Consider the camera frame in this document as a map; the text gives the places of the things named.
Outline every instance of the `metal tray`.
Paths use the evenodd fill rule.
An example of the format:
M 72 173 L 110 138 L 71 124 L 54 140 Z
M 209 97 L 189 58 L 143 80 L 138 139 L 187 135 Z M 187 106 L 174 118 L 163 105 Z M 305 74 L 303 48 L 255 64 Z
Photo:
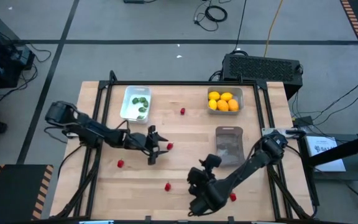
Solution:
M 237 100 L 237 102 L 239 103 L 239 110 L 238 111 L 219 111 L 219 110 L 212 110 L 211 108 L 209 108 L 208 93 L 211 93 L 212 91 L 216 91 L 219 94 L 226 93 L 226 92 L 233 94 L 233 99 Z M 208 92 L 206 93 L 206 106 L 208 108 L 209 114 L 237 115 L 244 108 L 244 98 L 242 96 L 242 90 L 238 87 L 224 87 L 224 86 L 223 87 L 218 87 L 218 86 L 209 87 Z
M 133 104 L 134 98 L 144 97 L 149 102 L 146 112 L 139 112 L 139 108 L 143 107 L 142 103 Z M 124 100 L 121 106 L 120 116 L 127 119 L 131 123 L 145 124 L 149 120 L 149 112 L 152 103 L 152 90 L 146 86 L 128 86 L 125 89 Z

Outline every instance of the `green vegetable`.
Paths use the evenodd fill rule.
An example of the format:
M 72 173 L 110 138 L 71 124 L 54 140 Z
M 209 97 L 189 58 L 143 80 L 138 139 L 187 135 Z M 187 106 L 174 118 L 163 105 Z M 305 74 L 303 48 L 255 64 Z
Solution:
M 132 103 L 133 104 L 137 104 L 139 102 L 139 99 L 138 98 L 134 98 L 133 100 L 132 100 Z

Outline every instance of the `yellow cable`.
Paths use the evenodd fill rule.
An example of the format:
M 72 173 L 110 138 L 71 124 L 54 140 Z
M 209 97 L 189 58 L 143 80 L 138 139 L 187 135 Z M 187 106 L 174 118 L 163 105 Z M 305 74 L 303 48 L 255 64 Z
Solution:
M 266 41 L 266 47 L 265 47 L 264 57 L 266 57 L 267 47 L 269 46 L 270 33 L 272 32 L 274 23 L 275 23 L 275 21 L 276 21 L 278 12 L 280 12 L 280 8 L 281 8 L 281 5 L 282 5 L 282 4 L 283 4 L 283 0 L 280 1 L 280 5 L 278 5 L 278 9 L 277 9 L 276 15 L 274 15 L 274 19 L 273 19 L 272 25 L 270 26 L 270 29 L 268 30 L 268 36 L 267 36 L 267 41 Z

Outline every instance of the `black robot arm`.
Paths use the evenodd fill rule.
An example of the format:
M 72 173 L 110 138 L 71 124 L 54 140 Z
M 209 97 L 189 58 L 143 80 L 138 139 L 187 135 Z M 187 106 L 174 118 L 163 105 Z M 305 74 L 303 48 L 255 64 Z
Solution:
M 118 129 L 119 127 L 109 129 L 91 119 L 87 114 L 78 111 L 76 106 L 71 103 L 63 101 L 52 103 L 45 120 L 49 124 L 62 128 L 64 135 L 77 134 L 80 142 L 88 147 L 96 148 L 102 144 L 101 140 L 103 140 L 111 147 L 142 151 L 149 157 L 149 165 L 155 164 L 158 155 L 168 152 L 159 150 L 158 142 L 168 140 L 158 135 L 155 126 L 148 128 L 147 135 L 131 134 L 128 127 L 126 129 Z
M 223 208 L 227 202 L 227 198 L 235 187 L 259 168 L 265 167 L 268 164 L 277 164 L 283 158 L 283 147 L 285 147 L 287 143 L 285 137 L 279 133 L 272 133 L 269 136 L 262 137 L 253 146 L 252 149 L 255 149 L 253 155 L 249 156 L 245 163 L 238 167 L 233 173 L 221 180 L 216 180 L 214 174 L 212 174 L 212 168 L 219 167 L 221 158 L 212 154 L 208 155 L 205 161 L 200 161 L 201 165 L 205 167 L 205 170 L 192 167 L 188 174 L 187 181 L 190 184 L 189 193 L 196 196 L 196 198 L 190 202 L 190 212 L 188 215 L 209 215 Z M 288 190 L 283 187 L 274 169 L 268 169 L 268 175 L 274 177 L 273 179 L 283 192 L 283 196 L 291 199 L 290 203 L 296 214 L 300 218 L 309 218 L 295 199 L 293 199 Z

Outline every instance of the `white container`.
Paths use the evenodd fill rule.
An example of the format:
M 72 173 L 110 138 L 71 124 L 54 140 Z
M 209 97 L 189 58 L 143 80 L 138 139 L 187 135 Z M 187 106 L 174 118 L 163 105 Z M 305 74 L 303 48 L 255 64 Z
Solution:
M 134 98 L 144 97 L 149 102 L 146 112 L 139 112 L 139 108 L 143 107 L 143 103 L 133 104 Z M 152 103 L 152 90 L 146 86 L 128 86 L 125 89 L 124 101 L 122 102 L 120 116 L 127 119 L 131 123 L 145 124 L 149 120 L 149 111 Z

